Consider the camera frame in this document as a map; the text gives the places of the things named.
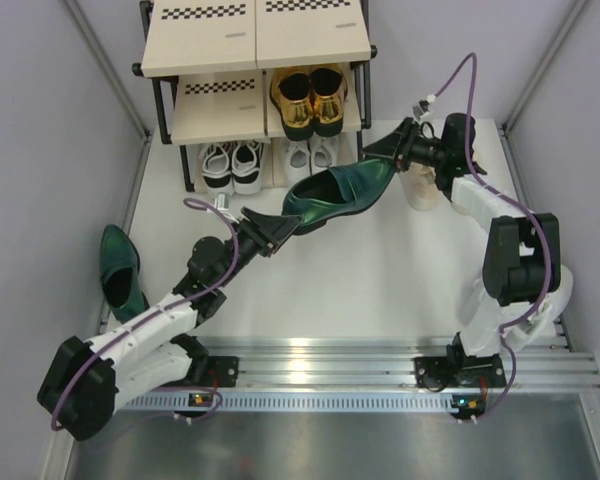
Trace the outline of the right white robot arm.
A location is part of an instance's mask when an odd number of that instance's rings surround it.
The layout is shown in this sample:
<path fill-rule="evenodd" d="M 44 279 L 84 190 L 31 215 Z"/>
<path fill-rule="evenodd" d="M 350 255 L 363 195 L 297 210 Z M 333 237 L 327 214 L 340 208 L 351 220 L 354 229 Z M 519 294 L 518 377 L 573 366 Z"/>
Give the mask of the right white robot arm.
<path fill-rule="evenodd" d="M 442 356 L 415 362 L 419 387 L 502 389 L 503 353 L 514 356 L 564 310 L 573 279 L 562 265 L 560 225 L 551 213 L 536 214 L 492 186 L 474 159 L 475 120 L 447 116 L 442 133 L 431 124 L 406 118 L 390 134 L 363 150 L 398 172 L 418 164 L 433 171 L 433 183 L 456 208 L 486 233 L 480 276 L 463 307 L 465 325 Z"/>

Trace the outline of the black white sneaker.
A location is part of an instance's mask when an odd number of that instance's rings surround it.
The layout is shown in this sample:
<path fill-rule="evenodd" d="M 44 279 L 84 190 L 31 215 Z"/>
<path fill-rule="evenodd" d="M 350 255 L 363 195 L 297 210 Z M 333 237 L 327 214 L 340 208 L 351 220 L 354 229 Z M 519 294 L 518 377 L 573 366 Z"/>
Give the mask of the black white sneaker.
<path fill-rule="evenodd" d="M 239 195 L 253 195 L 262 188 L 262 162 L 266 145 L 255 140 L 241 141 L 231 157 L 234 191 Z"/>
<path fill-rule="evenodd" d="M 206 143 L 201 145 L 198 160 L 207 191 L 214 196 L 234 193 L 232 154 L 234 142 Z"/>

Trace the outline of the green pointed shoe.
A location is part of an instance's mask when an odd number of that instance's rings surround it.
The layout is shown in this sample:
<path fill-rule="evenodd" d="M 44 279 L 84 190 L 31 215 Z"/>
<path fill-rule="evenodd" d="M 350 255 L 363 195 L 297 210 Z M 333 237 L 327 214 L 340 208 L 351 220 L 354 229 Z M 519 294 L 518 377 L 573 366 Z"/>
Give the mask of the green pointed shoe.
<path fill-rule="evenodd" d="M 109 224 L 100 243 L 100 284 L 111 313 L 126 323 L 149 308 L 140 286 L 140 256 L 127 234 Z"/>
<path fill-rule="evenodd" d="M 393 164 L 377 158 L 329 167 L 295 183 L 283 200 L 281 214 L 301 218 L 295 235 L 311 233 L 330 220 L 370 209 L 395 174 Z"/>

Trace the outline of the gold loafer one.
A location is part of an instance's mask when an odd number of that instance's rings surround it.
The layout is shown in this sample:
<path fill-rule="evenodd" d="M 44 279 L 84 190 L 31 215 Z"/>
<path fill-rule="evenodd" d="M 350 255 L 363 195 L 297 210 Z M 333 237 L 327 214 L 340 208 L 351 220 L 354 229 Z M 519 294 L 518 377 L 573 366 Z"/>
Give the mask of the gold loafer one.
<path fill-rule="evenodd" d="M 312 86 L 314 130 L 321 137 L 339 135 L 344 125 L 348 84 L 337 64 L 315 66 L 309 74 Z"/>
<path fill-rule="evenodd" d="M 307 69 L 294 66 L 274 71 L 269 97 L 280 116 L 285 136 L 293 142 L 314 134 L 314 110 Z"/>

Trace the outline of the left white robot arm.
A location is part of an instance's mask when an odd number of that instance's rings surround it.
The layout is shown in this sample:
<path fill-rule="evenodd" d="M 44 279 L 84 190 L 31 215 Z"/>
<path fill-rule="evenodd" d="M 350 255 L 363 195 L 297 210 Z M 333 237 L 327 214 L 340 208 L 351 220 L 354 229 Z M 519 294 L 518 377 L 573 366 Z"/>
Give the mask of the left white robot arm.
<path fill-rule="evenodd" d="M 208 352 L 191 331 L 216 314 L 222 291 L 255 257 L 269 257 L 300 227 L 298 215 L 266 215 L 243 208 L 222 216 L 230 237 L 196 241 L 187 272 L 162 300 L 105 334 L 73 336 L 57 349 L 37 394 L 54 431 L 92 438 L 135 398 L 167 383 L 200 384 Z"/>

